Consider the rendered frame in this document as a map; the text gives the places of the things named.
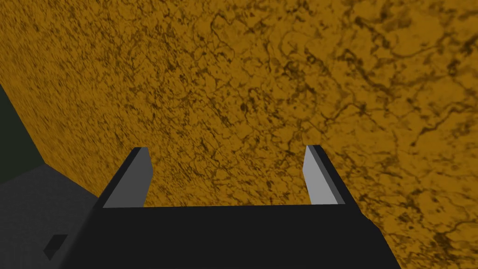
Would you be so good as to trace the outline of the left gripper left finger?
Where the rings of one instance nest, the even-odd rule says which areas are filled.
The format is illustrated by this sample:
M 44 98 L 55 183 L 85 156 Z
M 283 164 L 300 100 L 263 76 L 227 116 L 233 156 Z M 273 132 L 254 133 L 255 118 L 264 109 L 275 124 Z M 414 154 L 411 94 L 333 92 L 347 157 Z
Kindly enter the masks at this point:
M 141 208 L 153 177 L 150 152 L 135 147 L 99 196 L 96 208 Z

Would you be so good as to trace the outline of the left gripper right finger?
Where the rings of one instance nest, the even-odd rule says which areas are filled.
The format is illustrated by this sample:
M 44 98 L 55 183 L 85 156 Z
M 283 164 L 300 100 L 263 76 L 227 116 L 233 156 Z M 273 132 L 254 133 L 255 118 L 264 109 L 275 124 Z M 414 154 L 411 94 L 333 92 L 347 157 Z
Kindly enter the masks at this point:
M 330 158 L 320 145 L 308 145 L 302 173 L 313 205 L 355 205 Z

